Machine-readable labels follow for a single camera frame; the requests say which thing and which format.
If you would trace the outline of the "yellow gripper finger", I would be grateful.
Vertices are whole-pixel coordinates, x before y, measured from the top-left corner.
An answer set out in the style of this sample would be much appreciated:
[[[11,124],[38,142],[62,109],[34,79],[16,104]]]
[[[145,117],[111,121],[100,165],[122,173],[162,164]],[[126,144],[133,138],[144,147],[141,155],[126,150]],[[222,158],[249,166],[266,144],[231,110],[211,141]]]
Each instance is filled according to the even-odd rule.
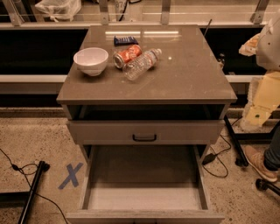
[[[270,112],[265,108],[248,106],[245,108],[243,120],[247,125],[261,127],[270,118]]]

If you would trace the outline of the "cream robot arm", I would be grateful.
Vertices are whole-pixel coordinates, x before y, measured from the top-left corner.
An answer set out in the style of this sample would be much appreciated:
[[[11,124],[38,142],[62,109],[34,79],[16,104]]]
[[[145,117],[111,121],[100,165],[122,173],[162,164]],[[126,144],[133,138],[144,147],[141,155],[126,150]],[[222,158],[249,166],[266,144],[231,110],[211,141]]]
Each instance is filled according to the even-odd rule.
[[[239,49],[239,54],[256,57],[256,64],[266,70],[262,78],[253,78],[248,89],[248,103],[242,113],[243,130],[256,130],[280,105],[280,10]]]

